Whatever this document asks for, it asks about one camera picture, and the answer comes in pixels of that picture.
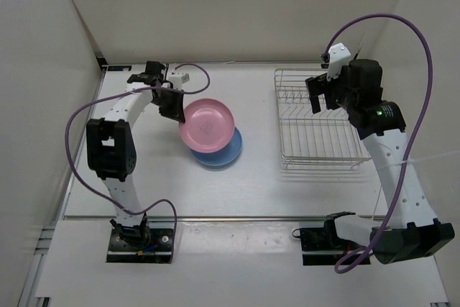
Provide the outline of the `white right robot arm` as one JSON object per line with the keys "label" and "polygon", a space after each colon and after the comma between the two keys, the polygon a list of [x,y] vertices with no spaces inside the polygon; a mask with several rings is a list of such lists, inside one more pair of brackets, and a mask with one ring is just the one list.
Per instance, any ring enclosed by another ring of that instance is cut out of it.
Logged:
{"label": "white right robot arm", "polygon": [[374,255],[382,264],[430,257],[454,237],[431,208],[406,150],[410,140],[399,106],[383,99],[382,67],[375,60],[351,60],[332,78],[327,74],[305,81],[313,113],[343,109],[357,130],[376,168],[388,205],[382,222],[352,212],[331,214],[324,223],[323,242],[339,249],[347,242],[356,258]]}

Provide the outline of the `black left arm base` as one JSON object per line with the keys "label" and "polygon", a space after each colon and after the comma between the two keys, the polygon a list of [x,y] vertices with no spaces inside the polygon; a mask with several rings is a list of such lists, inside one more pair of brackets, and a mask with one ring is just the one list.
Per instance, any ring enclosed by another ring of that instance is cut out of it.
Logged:
{"label": "black left arm base", "polygon": [[115,219],[106,253],[108,263],[171,264],[175,229],[152,228],[145,216],[139,226],[122,226]]}

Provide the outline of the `blue plastic plate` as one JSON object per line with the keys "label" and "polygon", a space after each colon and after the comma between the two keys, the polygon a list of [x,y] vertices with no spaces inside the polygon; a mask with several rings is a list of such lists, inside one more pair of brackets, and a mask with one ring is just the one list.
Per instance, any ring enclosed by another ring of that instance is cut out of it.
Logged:
{"label": "blue plastic plate", "polygon": [[242,143],[241,132],[235,128],[231,141],[223,149],[212,153],[191,150],[191,154],[200,164],[207,168],[225,168],[238,159],[242,151]]}

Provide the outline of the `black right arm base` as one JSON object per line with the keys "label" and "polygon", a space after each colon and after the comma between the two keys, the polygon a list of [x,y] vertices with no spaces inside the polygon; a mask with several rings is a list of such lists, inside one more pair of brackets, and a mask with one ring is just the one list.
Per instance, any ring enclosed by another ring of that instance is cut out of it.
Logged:
{"label": "black right arm base", "polygon": [[334,266],[339,259],[359,248],[355,242],[340,239],[334,221],[354,215],[343,211],[330,214],[320,227],[301,227],[292,230],[294,239],[300,240],[303,266]]}

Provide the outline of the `pink plastic plate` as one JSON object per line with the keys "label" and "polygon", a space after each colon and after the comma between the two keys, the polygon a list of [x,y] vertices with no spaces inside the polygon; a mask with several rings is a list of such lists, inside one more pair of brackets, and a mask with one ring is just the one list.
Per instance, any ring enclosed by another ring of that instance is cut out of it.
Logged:
{"label": "pink plastic plate", "polygon": [[213,153],[230,143],[235,129],[234,116],[220,101],[202,98],[184,109],[185,122],[179,123],[179,135],[192,150]]}

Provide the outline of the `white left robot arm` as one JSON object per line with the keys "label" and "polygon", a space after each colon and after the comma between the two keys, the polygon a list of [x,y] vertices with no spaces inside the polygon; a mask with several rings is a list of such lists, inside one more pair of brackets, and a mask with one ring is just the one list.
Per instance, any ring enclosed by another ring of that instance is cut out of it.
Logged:
{"label": "white left robot arm", "polygon": [[128,228],[125,239],[134,249],[147,247],[151,233],[142,226],[145,212],[132,177],[137,164],[132,127],[150,104],[158,107],[161,116],[185,122],[181,91],[189,80],[187,73],[168,72],[163,64],[148,62],[145,72],[129,77],[127,95],[118,98],[100,119],[91,119],[86,125],[88,166],[115,200],[115,225]]}

